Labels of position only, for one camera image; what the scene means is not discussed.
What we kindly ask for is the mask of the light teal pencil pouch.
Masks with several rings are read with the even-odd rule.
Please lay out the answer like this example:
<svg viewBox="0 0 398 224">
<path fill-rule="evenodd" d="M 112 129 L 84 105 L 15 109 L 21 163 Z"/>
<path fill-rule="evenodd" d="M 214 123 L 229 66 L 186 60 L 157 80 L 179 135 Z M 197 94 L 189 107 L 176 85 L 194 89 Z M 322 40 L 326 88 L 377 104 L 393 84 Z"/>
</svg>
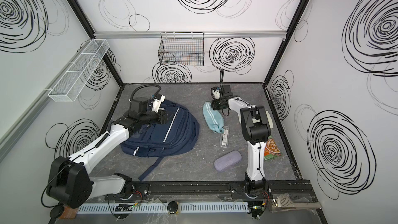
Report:
<svg viewBox="0 0 398 224">
<path fill-rule="evenodd" d="M 224 132 L 224 119 L 218 111 L 213 110 L 210 102 L 204 103 L 203 116 L 211 131 L 219 134 Z"/>
</svg>

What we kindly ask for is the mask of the navy blue student backpack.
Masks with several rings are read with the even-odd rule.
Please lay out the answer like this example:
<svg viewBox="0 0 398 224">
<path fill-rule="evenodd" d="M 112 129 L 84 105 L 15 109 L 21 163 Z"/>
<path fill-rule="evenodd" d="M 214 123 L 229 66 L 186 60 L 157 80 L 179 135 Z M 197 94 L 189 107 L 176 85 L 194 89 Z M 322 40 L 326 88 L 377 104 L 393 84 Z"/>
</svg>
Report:
<svg viewBox="0 0 398 224">
<path fill-rule="evenodd" d="M 125 142 L 121 143 L 124 153 L 136 157 L 156 157 L 156 162 L 138 177 L 143 181 L 164 157 L 187 153 L 196 145 L 200 124 L 189 110 L 172 101 L 165 100 L 161 108 L 171 114 L 165 124 L 143 124 Z"/>
</svg>

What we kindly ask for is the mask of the lavender glasses case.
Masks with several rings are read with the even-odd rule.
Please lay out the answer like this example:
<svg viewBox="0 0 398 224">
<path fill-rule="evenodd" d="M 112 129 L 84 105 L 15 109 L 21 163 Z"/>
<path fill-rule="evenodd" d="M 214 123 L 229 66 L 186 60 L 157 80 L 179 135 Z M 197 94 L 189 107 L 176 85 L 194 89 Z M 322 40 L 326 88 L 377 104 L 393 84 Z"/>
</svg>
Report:
<svg viewBox="0 0 398 224">
<path fill-rule="evenodd" d="M 214 161 L 214 167 L 217 171 L 222 172 L 228 169 L 229 167 L 234 166 L 242 160 L 241 153 L 237 150 L 233 150 L 224 156 L 216 159 Z"/>
</svg>

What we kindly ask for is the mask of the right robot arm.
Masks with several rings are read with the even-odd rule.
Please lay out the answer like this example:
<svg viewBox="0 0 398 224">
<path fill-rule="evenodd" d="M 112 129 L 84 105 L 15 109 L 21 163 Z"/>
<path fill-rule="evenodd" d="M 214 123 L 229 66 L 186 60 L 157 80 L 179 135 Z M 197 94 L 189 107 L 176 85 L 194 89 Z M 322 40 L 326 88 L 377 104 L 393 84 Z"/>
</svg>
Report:
<svg viewBox="0 0 398 224">
<path fill-rule="evenodd" d="M 248 144 L 248 166 L 245 172 L 246 195 L 265 189 L 264 151 L 271 136 L 271 118 L 264 106 L 256 106 L 234 96 L 229 85 L 213 87 L 211 107 L 214 110 L 232 110 L 238 114 L 241 133 Z"/>
</svg>

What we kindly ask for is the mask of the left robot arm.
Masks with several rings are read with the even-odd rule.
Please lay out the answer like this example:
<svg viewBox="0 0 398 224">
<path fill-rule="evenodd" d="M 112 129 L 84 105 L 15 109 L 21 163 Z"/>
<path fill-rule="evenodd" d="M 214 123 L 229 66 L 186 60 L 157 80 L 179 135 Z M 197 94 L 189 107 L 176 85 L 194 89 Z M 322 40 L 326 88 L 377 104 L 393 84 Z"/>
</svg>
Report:
<svg viewBox="0 0 398 224">
<path fill-rule="evenodd" d="M 114 148 L 127 141 L 143 125 L 164 124 L 169 114 L 161 108 L 165 97 L 157 94 L 145 102 L 130 101 L 122 117 L 108 124 L 104 134 L 69 157 L 58 157 L 51 164 L 49 179 L 42 195 L 58 201 L 58 206 L 78 208 L 87 200 L 105 195 L 119 195 L 128 200 L 134 195 L 132 179 L 116 173 L 112 176 L 90 177 L 96 165 Z"/>
</svg>

